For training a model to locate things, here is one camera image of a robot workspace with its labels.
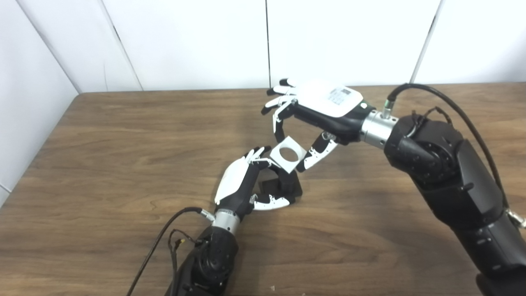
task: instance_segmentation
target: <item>black cable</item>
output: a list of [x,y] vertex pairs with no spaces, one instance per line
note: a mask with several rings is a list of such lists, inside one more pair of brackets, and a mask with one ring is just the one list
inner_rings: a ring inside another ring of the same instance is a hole
[[427,92],[430,92],[430,93],[434,94],[435,96],[437,96],[437,97],[441,98],[442,100],[444,100],[444,102],[446,102],[453,110],[455,110],[455,112],[457,112],[460,115],[462,120],[464,120],[464,122],[468,126],[469,130],[471,131],[471,133],[475,137],[475,140],[477,140],[477,143],[479,143],[479,146],[482,148],[484,156],[488,160],[488,164],[490,166],[491,173],[493,174],[493,178],[495,179],[495,183],[497,184],[497,186],[499,187],[500,191],[502,192],[502,196],[503,196],[503,199],[504,199],[504,207],[508,208],[509,207],[508,200],[506,198],[506,194],[504,193],[504,187],[502,186],[502,182],[501,182],[500,176],[499,176],[499,171],[497,170],[497,166],[495,165],[495,161],[493,160],[493,157],[491,156],[491,153],[490,153],[488,147],[486,146],[486,143],[482,139],[482,136],[477,131],[477,128],[475,128],[475,125],[471,122],[471,120],[466,115],[466,113],[452,99],[450,99],[445,94],[441,93],[440,91],[436,90],[435,88],[433,88],[431,86],[427,86],[427,85],[423,85],[423,84],[417,84],[417,83],[406,83],[406,84],[402,84],[402,85],[398,86],[397,88],[395,88],[387,96],[387,100],[394,103],[396,101],[397,96],[401,92],[403,92],[405,90],[408,90],[410,88],[416,88],[416,89],[427,91]]
[[137,282],[139,281],[139,278],[140,276],[142,275],[143,271],[144,271],[144,268],[146,267],[146,264],[148,264],[148,261],[150,261],[150,258],[151,256],[153,255],[155,249],[157,248],[157,245],[159,244],[159,242],[161,241],[161,238],[163,237],[163,234],[166,232],[166,230],[168,229],[168,227],[170,227],[170,224],[172,224],[172,222],[179,216],[181,216],[182,214],[184,213],[187,213],[187,212],[196,212],[196,213],[201,213],[203,209],[202,208],[197,208],[197,207],[194,207],[194,206],[190,206],[190,207],[187,207],[187,208],[184,208],[182,210],[180,210],[179,212],[175,213],[171,218],[170,220],[168,220],[168,222],[166,222],[166,224],[164,225],[163,229],[161,229],[161,232],[159,233],[159,235],[157,236],[157,238],[155,239],[154,241],[154,245],[151,246],[151,249],[150,249],[150,252],[148,253],[148,255],[146,255],[146,259],[144,259],[144,262],[143,264],[140,266],[139,268],[139,271],[137,272],[137,275],[135,276],[133,282],[131,283],[131,286],[130,286],[130,289],[128,290],[128,293],[126,294],[126,296],[131,296],[132,292],[133,292],[133,289],[135,288],[135,285],[137,285]]

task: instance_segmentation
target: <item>wire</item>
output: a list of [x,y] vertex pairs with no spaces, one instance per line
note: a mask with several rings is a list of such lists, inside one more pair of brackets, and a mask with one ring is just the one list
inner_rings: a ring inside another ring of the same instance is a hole
[[188,234],[186,234],[184,231],[179,229],[173,229],[170,232],[170,236],[168,237],[168,249],[170,250],[170,257],[171,257],[171,267],[173,269],[173,275],[170,285],[170,296],[175,296],[175,282],[176,282],[176,276],[177,276],[177,249],[179,249],[179,246],[185,242],[184,239],[178,239],[175,242],[175,246],[172,246],[171,244],[171,237],[174,235],[174,233],[180,232],[182,235],[184,235],[189,241],[192,243],[196,243],[196,241]]
[[130,289],[128,290],[128,293],[126,294],[126,296],[131,296],[132,292],[133,292],[133,289],[135,288],[135,285],[137,285],[137,282],[139,281],[139,278],[140,276],[142,275],[143,271],[144,271],[144,268],[146,267],[146,264],[148,264],[148,261],[150,261],[150,258],[151,256],[153,255],[155,249],[157,248],[157,245],[159,244],[159,242],[161,241],[161,238],[163,237],[163,234],[166,232],[166,230],[168,229],[168,227],[170,227],[170,224],[172,224],[172,222],[179,216],[181,216],[182,214],[184,213],[187,213],[187,212],[196,212],[196,213],[201,213],[203,209],[202,208],[197,208],[197,207],[194,207],[194,206],[190,206],[190,207],[187,207],[187,208],[184,208],[182,210],[180,210],[179,212],[175,213],[171,218],[170,220],[168,220],[168,222],[166,222],[166,224],[164,225],[163,229],[161,229],[161,232],[159,233],[159,235],[157,236],[157,238],[155,239],[154,241],[154,244],[151,246],[151,249],[150,251],[148,252],[148,255],[146,255],[146,258],[144,259],[144,262],[143,264],[140,266],[139,268],[139,271],[137,272],[137,275],[135,276],[133,282],[131,283],[131,286],[130,286]]
[[445,94],[441,93],[440,91],[436,90],[435,88],[433,88],[431,86],[427,86],[427,85],[423,85],[423,84],[417,84],[417,83],[406,83],[406,84],[402,84],[402,85],[398,86],[397,88],[395,88],[387,96],[387,100],[389,102],[393,102],[394,103],[396,101],[397,96],[401,92],[403,92],[405,90],[408,90],[410,88],[416,88],[416,89],[427,91],[427,92],[430,92],[430,93],[434,94],[435,96],[437,96],[437,97],[441,98],[442,100],[444,100],[444,102],[446,102],[453,110],[455,110],[455,112],[457,112],[460,115],[462,120],[464,120],[464,122],[468,126],[469,130],[471,131],[471,133],[475,137],[475,140],[477,140],[477,143],[479,143],[479,146],[482,148],[484,156],[488,160],[488,164],[490,166],[491,173],[493,174],[493,178],[495,179],[495,183],[497,184],[497,186],[499,187],[500,191],[502,192],[502,197],[503,197],[503,200],[504,200],[503,201],[504,207],[508,208],[509,207],[508,200],[506,198],[506,194],[504,192],[504,187],[502,186],[502,182],[500,180],[499,171],[497,170],[497,166],[495,165],[495,161],[493,160],[493,157],[491,156],[491,153],[490,153],[488,147],[486,146],[486,143],[482,139],[482,136],[480,135],[479,131],[477,131],[477,128],[471,122],[471,120],[466,115],[466,113],[452,99],[450,99]]
[[449,117],[449,115],[438,106],[427,110],[427,112],[425,112],[424,115],[418,115],[417,111],[413,110],[411,111],[411,118],[413,119],[413,128],[407,133],[406,137],[412,137],[414,134],[416,134],[416,132],[422,127],[422,124],[424,124],[426,118],[429,116],[429,114],[433,113],[433,111],[437,111],[438,113],[442,114],[448,122],[448,124],[453,126],[451,117]]

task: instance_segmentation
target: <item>label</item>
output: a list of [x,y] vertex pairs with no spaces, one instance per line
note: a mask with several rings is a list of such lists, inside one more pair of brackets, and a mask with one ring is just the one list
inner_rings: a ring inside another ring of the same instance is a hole
[[350,100],[351,97],[351,90],[349,90],[348,88],[336,87],[329,93],[327,100],[339,106],[345,104],[345,102],[347,100]]

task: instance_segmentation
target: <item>silver metal joint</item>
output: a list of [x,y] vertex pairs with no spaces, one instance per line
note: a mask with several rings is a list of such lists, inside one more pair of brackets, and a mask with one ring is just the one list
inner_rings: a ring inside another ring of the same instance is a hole
[[205,211],[205,210],[201,210],[201,216],[205,217],[206,219],[210,220],[211,222],[213,222],[216,217],[214,217],[214,214],[208,212],[208,211]]
[[506,214],[508,215],[508,217],[510,218],[511,222],[519,227],[519,228],[525,228],[526,229],[526,219],[524,219],[523,217],[519,216],[517,213],[511,211],[510,209],[507,209],[506,210]]
[[391,118],[391,112],[393,110],[395,103],[391,102],[390,100],[386,100],[385,104],[383,105],[382,110],[382,118],[383,119],[390,119]]
[[324,140],[336,140],[336,136],[327,132],[327,131],[324,131],[321,133],[321,137],[324,139]]
[[384,118],[377,110],[371,111],[363,121],[360,140],[383,150],[398,118]]
[[241,220],[234,211],[220,209],[216,212],[216,218],[212,222],[212,226],[223,228],[232,234],[236,234],[240,222]]

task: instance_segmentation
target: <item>metal cylinder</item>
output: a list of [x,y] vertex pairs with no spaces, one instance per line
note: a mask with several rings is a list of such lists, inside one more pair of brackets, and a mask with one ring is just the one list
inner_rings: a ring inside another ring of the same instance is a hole
[[216,212],[216,218],[212,222],[212,226],[223,228],[235,235],[240,222],[238,215],[234,211],[220,209]]
[[360,140],[383,150],[387,139],[391,135],[393,126],[398,118],[390,116],[383,118],[377,110],[371,111],[365,118],[360,131]]

